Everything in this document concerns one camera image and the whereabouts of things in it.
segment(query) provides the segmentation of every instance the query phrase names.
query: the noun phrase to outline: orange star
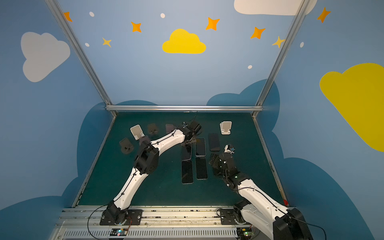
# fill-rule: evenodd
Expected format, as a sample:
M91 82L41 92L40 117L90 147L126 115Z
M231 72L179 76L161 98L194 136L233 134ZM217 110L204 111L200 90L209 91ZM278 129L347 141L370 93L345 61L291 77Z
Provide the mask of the orange star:
M264 28L264 29L258 29L257 27L255 27L255 32L254 32L253 35L251 36L251 39L252 39L252 38L258 38L258 39L260 39L260 38L262 37L262 33L263 33L264 30L265 30L265 28Z
M140 33L141 33L141 30L140 30L140 25L141 25L141 23L138 23L138 24L133 23L133 22L131 22L131 23L132 23L132 26L133 26L133 30L132 30L132 32L137 31L137 32L140 32Z
M65 18L68 20L68 21L72 21L72 19L70 18L70 12L66 12L66 13L64 13L64 16L65 16Z
M218 23L219 20L220 19L212 20L212 19L208 18L208 26L205 30L213 29L216 31L216 24Z
M328 14L330 14L330 12L331 12L331 11L327 11L327 10L325 10L325 8L324 8L323 12L322 12L321 15L317 18L317 20L321 20L321 23L323 23L323 22L324 22L324 19L327 17Z

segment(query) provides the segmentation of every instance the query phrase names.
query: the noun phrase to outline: metal vent grille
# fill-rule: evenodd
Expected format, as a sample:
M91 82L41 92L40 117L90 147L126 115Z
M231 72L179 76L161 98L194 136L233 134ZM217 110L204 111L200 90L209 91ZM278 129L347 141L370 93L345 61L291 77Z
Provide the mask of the metal vent grille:
M109 230L92 230L95 237L106 239ZM131 228L125 238L210 238L237 237L235 228ZM93 239L87 230L67 229L63 239Z
M95 237L108 237L111 231L109 230L102 230L102 231L94 231L92 230L91 233ZM82 238L82 237L91 237L88 230L69 230L67 229L64 233L64 239L70 239L70 238Z

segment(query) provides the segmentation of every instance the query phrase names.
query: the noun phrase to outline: yellow cloud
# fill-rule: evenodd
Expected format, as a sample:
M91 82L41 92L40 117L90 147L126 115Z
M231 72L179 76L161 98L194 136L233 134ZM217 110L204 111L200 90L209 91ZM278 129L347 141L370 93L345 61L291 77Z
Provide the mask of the yellow cloud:
M163 51L166 53L203 53L207 47L200 42L199 37L184 29L176 29L169 37L169 41L163 43Z
M329 72L320 88L364 142L384 152L384 67L363 63Z

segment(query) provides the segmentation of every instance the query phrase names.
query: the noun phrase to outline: white phone stand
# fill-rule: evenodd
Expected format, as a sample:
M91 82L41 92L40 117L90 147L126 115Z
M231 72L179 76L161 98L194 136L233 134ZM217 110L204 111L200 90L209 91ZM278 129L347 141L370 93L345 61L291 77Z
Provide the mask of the white phone stand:
M229 135L231 134L231 127L232 122L231 121L224 121L220 123L220 129L222 135Z
M141 130L141 127L139 124L131 127L131 133L136 140L139 140L139 138L144 137L143 130Z

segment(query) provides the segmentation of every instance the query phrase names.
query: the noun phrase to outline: smartphone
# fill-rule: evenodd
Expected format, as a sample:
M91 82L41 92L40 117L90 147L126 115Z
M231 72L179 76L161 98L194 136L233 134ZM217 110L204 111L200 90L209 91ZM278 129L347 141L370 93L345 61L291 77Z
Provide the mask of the smartphone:
M181 161L181 183L193 183L193 168L191 160Z
M207 170L207 160L205 157L197 157L195 160L196 163L196 178L197 179L207 179L208 170Z
M195 143L195 155L196 157L205 157L205 138L197 137Z
M192 145L181 146L181 160L190 160L192 156Z
M217 133L208 134L209 150L212 152L220 151L220 142L218 141Z

